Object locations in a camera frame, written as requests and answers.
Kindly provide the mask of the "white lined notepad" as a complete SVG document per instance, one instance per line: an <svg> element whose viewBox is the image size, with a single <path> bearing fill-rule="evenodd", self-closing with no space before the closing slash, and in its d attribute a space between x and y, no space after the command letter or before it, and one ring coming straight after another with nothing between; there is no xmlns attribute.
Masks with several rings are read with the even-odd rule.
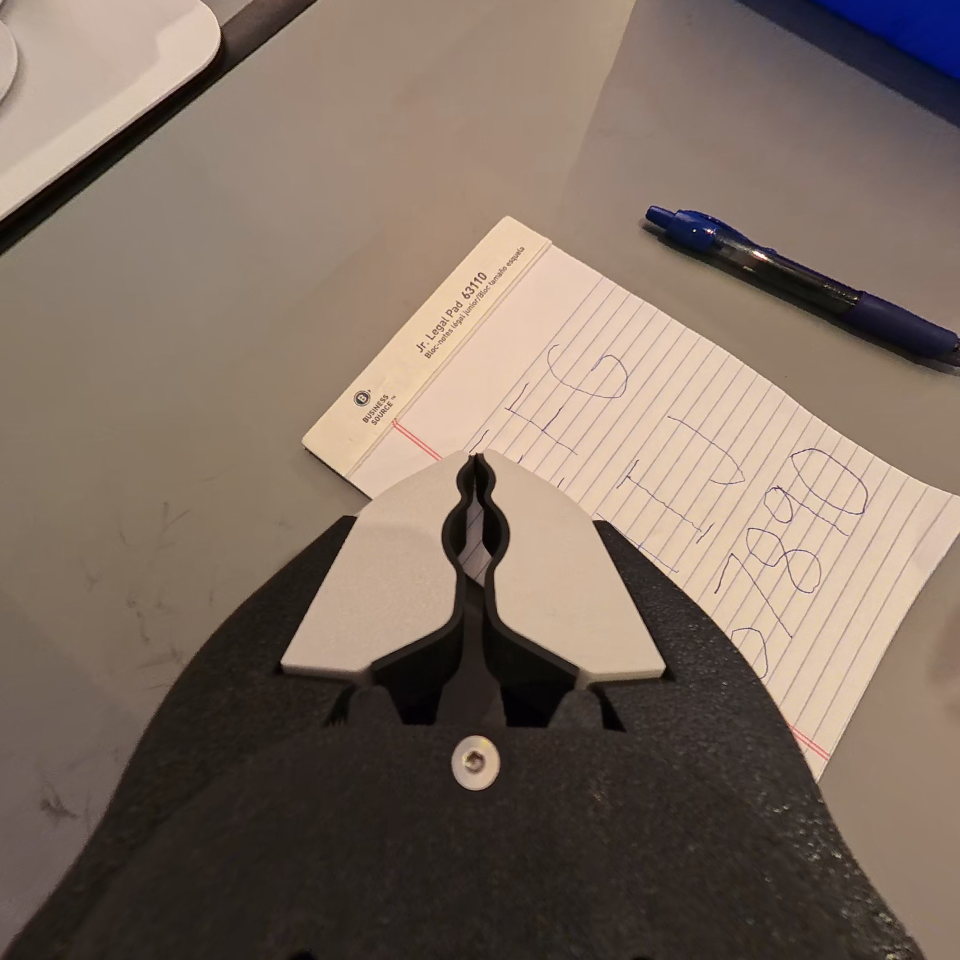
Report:
<svg viewBox="0 0 960 960"><path fill-rule="evenodd" d="M819 780L958 496L512 217L302 438L369 498L488 450L607 522L720 626Z"/></svg>

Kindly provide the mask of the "white tray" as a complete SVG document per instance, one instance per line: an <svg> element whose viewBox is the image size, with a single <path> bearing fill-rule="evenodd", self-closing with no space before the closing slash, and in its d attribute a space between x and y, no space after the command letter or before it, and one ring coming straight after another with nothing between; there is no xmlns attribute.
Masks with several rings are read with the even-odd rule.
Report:
<svg viewBox="0 0 960 960"><path fill-rule="evenodd" d="M6 1L1 18L2 219L200 75L221 45L200 1Z"/></svg>

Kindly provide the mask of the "blue ballpoint pen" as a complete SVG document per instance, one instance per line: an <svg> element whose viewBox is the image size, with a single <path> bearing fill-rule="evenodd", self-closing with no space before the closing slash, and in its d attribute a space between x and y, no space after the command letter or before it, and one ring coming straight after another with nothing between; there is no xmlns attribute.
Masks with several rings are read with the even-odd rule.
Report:
<svg viewBox="0 0 960 960"><path fill-rule="evenodd" d="M912 357L958 368L959 337L954 330L791 260L710 214L652 205L644 220L668 244L728 273Z"/></svg>

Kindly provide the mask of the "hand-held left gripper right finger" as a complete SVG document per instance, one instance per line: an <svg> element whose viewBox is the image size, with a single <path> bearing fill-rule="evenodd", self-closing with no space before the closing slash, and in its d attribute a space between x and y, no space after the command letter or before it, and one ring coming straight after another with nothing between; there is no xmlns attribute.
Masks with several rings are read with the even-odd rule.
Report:
<svg viewBox="0 0 960 960"><path fill-rule="evenodd" d="M590 515L495 451L478 457L489 555L483 649L508 722L572 691L660 681L666 663Z"/></svg>

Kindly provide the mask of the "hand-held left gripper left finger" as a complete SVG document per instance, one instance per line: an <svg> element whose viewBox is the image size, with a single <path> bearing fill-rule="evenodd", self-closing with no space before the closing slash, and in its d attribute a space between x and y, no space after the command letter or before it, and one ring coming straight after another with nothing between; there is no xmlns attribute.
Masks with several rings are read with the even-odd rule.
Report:
<svg viewBox="0 0 960 960"><path fill-rule="evenodd" d="M431 723L463 654L473 493L473 459L456 452L360 510L281 670L380 687L403 720Z"/></svg>

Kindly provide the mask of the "blue plastic bin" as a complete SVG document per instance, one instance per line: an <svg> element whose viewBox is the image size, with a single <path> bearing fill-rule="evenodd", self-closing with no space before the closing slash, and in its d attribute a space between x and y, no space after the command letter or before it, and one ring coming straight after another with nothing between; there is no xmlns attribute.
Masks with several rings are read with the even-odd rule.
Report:
<svg viewBox="0 0 960 960"><path fill-rule="evenodd" d="M890 53L959 79L957 1L743 1L742 6L850 65Z"/></svg>

